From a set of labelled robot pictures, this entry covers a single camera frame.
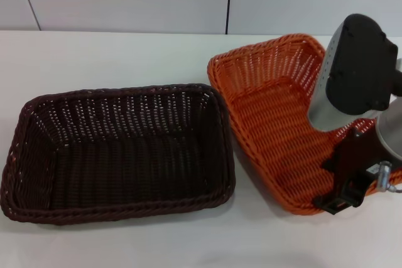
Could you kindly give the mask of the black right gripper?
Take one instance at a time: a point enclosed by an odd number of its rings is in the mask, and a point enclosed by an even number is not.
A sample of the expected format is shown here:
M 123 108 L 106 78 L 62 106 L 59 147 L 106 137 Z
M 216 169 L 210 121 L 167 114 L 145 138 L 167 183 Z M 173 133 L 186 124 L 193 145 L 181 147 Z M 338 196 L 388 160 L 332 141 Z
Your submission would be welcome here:
M 358 207 L 373 182 L 367 169 L 376 164 L 380 148 L 375 127 L 363 133 L 351 129 L 322 163 L 322 168 L 333 174 L 333 184 L 328 193 L 315 197 L 313 204 L 332 215 Z

